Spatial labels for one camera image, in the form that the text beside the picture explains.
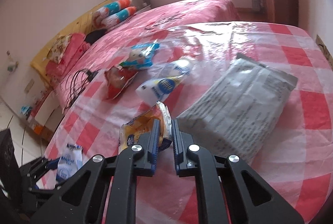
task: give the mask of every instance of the pink bedspread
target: pink bedspread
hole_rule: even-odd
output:
[[[185,0],[134,15],[125,24],[94,43],[57,86],[60,105],[63,108],[66,106],[70,83],[76,71],[83,68],[106,68],[114,52],[129,39],[164,33],[163,29],[177,25],[236,20],[239,20],[239,16],[231,0]]]
[[[99,50],[108,39],[99,41]],[[205,65],[205,72],[179,85],[166,100],[173,118],[224,73],[238,52],[299,78],[252,167],[309,222],[333,188],[333,72],[314,41],[292,26],[229,22],[178,26],[129,37],[126,44],[156,39],[168,48],[158,50],[152,69],[184,54]],[[108,66],[119,60],[117,54]],[[95,154],[116,155],[120,126],[148,108],[135,89],[149,71],[139,73],[115,101],[105,100],[106,81],[99,73],[65,116],[45,156],[59,157],[67,143],[82,145],[85,161]],[[53,188],[54,174],[42,181]],[[172,147],[159,153],[154,177],[140,179],[136,208],[137,223],[198,222],[194,179],[176,176]]]

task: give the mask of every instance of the red and white tablecloth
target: red and white tablecloth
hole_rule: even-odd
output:
[[[179,85],[165,101],[175,118],[221,77],[241,52],[299,78],[252,167],[310,221],[333,189],[333,72],[314,41],[292,26],[228,22],[178,26],[131,39],[127,45],[152,40],[161,43],[154,66],[139,73],[113,101],[106,100],[101,71],[65,116],[45,156],[59,157],[67,143],[82,145],[85,161],[95,154],[116,155],[119,127],[148,109],[135,89],[154,74],[154,67],[188,54],[204,66],[190,84]],[[123,54],[116,52],[106,66]],[[54,174],[47,174],[42,181],[53,188]],[[154,177],[139,180],[136,212],[137,223],[197,223],[194,179],[176,176],[172,148],[159,154]]]

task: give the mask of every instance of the plush pillow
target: plush pillow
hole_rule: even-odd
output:
[[[49,60],[54,61],[55,63],[59,64],[64,53],[67,49],[68,43],[71,40],[71,35],[69,36],[59,36],[54,44],[52,45],[50,51],[47,54],[47,58]]]
[[[90,45],[84,41],[85,37],[82,33],[73,33],[60,63],[57,64],[52,60],[47,63],[45,68],[46,74],[53,80],[53,85],[61,81],[89,49]]]

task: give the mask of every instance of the wooden headboard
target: wooden headboard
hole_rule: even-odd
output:
[[[49,60],[46,58],[49,50],[51,49],[53,43],[57,39],[58,36],[63,35],[69,35],[71,33],[84,33],[87,35],[91,31],[94,31],[93,25],[92,25],[92,14],[96,10],[98,10],[100,7],[111,3],[111,0],[105,0],[104,2],[98,4],[97,6],[93,7],[91,10],[87,11],[85,14],[81,15],[79,18],[77,18],[75,21],[71,22],[69,25],[67,25],[63,30],[58,32],[49,42],[45,44],[45,46],[36,54],[36,56],[33,58],[33,60],[30,62],[30,66],[37,71],[40,78],[42,79],[44,85],[46,87],[50,87],[50,78],[46,75],[45,67]]]

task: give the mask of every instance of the silver screw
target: silver screw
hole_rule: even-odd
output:
[[[95,163],[98,163],[98,162],[101,162],[103,160],[103,157],[101,156],[101,155],[95,155],[94,157],[93,157],[93,161],[95,162]]]
[[[237,163],[239,161],[239,157],[237,155],[230,155],[229,156],[229,161],[233,162],[233,163]]]
[[[189,146],[189,150],[192,152],[197,152],[198,150],[200,150],[200,147],[196,144],[192,144]]]
[[[134,151],[134,152],[139,152],[141,150],[142,150],[142,146],[139,144],[135,144],[132,146],[132,151]]]

